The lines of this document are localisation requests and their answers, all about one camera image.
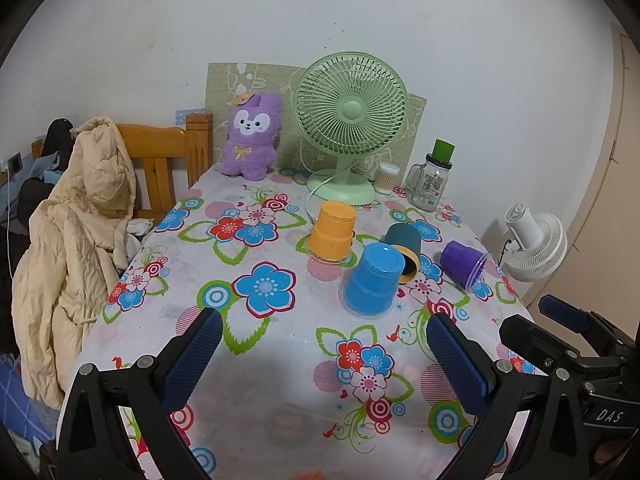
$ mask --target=white cloth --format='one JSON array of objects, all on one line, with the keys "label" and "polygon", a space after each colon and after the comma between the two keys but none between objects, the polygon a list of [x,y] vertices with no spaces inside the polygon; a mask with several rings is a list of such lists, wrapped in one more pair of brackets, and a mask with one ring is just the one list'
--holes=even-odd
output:
[{"label": "white cloth", "polygon": [[[529,315],[492,261],[470,294],[442,273],[448,241],[482,249],[452,206],[427,214],[401,190],[378,195],[356,208],[353,254],[336,266],[306,252],[308,193],[294,171],[261,182],[207,171],[148,236],[75,370],[158,355],[201,308],[216,308],[223,341],[185,409],[172,416],[214,478],[284,480],[319,469],[328,480],[435,479],[473,417],[462,413],[427,345],[431,312],[447,312],[492,359],[511,358],[524,371],[528,364],[499,344],[498,326],[505,316]],[[313,197],[313,214],[319,204]],[[396,221],[422,235],[421,273],[398,286],[385,317],[355,317],[340,304],[339,285],[364,246]],[[368,394],[360,380],[371,370],[382,390]],[[137,449],[140,435],[125,412]],[[519,418],[495,470],[505,467],[523,424]],[[148,452],[139,460],[148,478],[159,478]]]}]

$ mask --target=plastic cup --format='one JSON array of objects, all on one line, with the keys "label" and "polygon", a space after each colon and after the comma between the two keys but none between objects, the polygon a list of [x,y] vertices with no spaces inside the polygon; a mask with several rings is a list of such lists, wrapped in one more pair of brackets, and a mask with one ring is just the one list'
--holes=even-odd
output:
[{"label": "plastic cup", "polygon": [[391,308],[404,263],[396,248],[380,242],[369,244],[342,287],[342,302],[358,316],[382,316]]},{"label": "plastic cup", "polygon": [[440,267],[457,286],[468,292],[480,278],[487,258],[487,253],[481,253],[454,240],[442,251]]},{"label": "plastic cup", "polygon": [[355,221],[356,210],[352,206],[327,200],[320,207],[307,247],[321,260],[341,262],[351,254]]},{"label": "plastic cup", "polygon": [[422,240],[418,229],[410,224],[393,224],[386,231],[382,241],[398,249],[404,256],[404,269],[398,283],[407,283],[414,279],[420,270],[420,244]]}]

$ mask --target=purple plush bunny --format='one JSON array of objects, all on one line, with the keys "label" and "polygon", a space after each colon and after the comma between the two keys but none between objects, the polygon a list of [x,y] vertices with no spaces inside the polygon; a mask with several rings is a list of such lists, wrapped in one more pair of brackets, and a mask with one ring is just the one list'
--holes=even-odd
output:
[{"label": "purple plush bunny", "polygon": [[255,94],[231,112],[229,140],[222,148],[220,172],[247,180],[262,180],[267,167],[276,158],[273,143],[282,128],[282,99],[272,92]]}]

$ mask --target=white wall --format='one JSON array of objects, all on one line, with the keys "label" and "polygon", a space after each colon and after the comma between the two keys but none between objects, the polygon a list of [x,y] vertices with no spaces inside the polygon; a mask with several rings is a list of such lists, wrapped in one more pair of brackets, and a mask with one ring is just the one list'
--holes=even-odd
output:
[{"label": "white wall", "polygon": [[204,104],[209,62],[363,50],[428,99],[412,162],[435,137],[456,145],[447,195],[495,251],[516,201],[573,218],[609,113],[612,21],[601,0],[47,0],[0,69],[0,155],[60,116],[172,124]]}]

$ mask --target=wooden chair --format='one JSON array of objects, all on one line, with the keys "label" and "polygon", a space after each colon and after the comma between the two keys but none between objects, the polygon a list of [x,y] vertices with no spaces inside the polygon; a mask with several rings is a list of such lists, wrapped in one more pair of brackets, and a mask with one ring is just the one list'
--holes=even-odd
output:
[{"label": "wooden chair", "polygon": [[151,209],[137,209],[134,216],[158,224],[175,205],[170,158],[187,159],[189,187],[213,164],[213,115],[187,115],[186,130],[143,124],[118,124],[131,158],[141,158]]}]

